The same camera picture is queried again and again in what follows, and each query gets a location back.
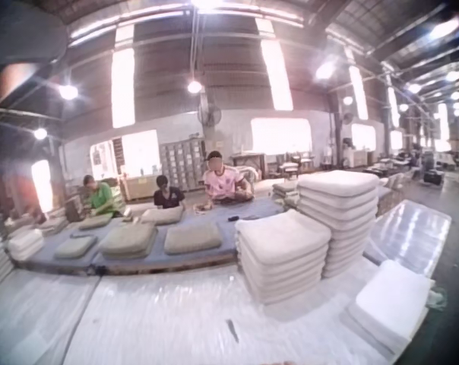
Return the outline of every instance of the black shirt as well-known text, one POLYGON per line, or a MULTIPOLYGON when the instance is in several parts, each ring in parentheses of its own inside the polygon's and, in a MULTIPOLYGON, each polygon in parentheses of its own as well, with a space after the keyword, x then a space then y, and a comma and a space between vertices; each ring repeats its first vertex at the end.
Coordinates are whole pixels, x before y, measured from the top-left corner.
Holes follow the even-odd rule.
POLYGON ((185 199, 184 193, 179 188, 169 187, 169 198, 163 196, 162 190, 157 190, 154 194, 154 204, 162 206, 163 209, 175 208, 185 199))

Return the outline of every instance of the black hair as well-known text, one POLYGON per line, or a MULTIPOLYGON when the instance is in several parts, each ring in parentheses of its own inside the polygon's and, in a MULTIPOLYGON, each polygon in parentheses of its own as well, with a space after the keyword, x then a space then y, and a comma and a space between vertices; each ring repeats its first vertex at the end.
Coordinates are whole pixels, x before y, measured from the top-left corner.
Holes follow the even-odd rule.
POLYGON ((165 175, 157 176, 157 179, 155 181, 157 182, 157 186, 159 188, 162 188, 162 186, 167 185, 169 183, 169 180, 165 175))
POLYGON ((83 179, 83 185, 86 186, 91 181, 94 181, 94 178, 91 175, 86 175, 83 179))
POLYGON ((208 154, 206 160, 210 160, 211 158, 223 158, 223 155, 219 151, 212 151, 208 154))

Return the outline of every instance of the gray cushion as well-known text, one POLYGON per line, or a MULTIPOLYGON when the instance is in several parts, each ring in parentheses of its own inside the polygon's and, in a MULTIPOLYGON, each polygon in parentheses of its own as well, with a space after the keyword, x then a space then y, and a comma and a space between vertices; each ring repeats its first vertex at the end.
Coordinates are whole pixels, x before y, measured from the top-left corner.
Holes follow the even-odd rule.
POLYGON ((221 246, 223 238, 215 223, 174 227, 167 230, 165 251, 169 255, 213 249, 221 246))
POLYGON ((82 257, 97 240, 98 237, 96 236, 69 238, 55 250, 54 256, 57 259, 76 259, 82 257))
POLYGON ((153 223, 156 226, 174 224, 181 220, 184 208, 182 206, 170 209, 149 209, 141 216, 142 223, 153 223))
POLYGON ((104 214, 97 217, 89 217, 79 223, 80 230, 93 230, 95 228, 105 227, 112 219, 113 214, 104 214))
POLYGON ((100 251, 112 258, 140 257, 150 254, 157 228, 153 224, 124 224, 114 228, 101 241, 100 251))

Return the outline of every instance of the white wall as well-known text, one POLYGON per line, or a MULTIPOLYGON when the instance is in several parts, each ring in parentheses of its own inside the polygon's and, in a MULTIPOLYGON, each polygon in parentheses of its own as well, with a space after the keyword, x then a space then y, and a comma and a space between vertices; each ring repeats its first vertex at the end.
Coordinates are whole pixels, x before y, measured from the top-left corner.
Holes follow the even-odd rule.
MULTIPOLYGON (((331 115, 321 111, 297 110, 292 112, 276 112, 274 110, 236 109, 223 110, 220 123, 215 128, 214 141, 207 143, 207 149, 218 149, 225 160, 231 154, 253 148, 252 125, 254 118, 304 118, 311 125, 312 149, 315 155, 315 165, 318 166, 325 148, 329 144, 331 132, 331 115)), ((117 138, 122 135, 142 132, 150 129, 157 130, 160 144, 181 141, 189 135, 203 135, 201 123, 195 113, 184 113, 147 122, 137 122, 121 129, 109 129, 101 133, 87 135, 67 142, 60 153, 62 157, 66 182, 69 185, 79 185, 83 176, 92 173, 90 165, 90 147, 93 144, 117 138)))

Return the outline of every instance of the concrete floor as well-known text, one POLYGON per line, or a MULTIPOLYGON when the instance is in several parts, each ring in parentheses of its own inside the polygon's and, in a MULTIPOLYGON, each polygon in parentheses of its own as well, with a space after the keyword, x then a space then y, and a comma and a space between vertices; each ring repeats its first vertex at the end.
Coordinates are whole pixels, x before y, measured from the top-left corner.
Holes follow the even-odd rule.
POLYGON ((426 321, 398 362, 404 364, 459 364, 459 183, 449 173, 440 190, 413 184, 406 198, 452 217, 444 251, 432 278, 447 291, 444 312, 429 311, 426 321))

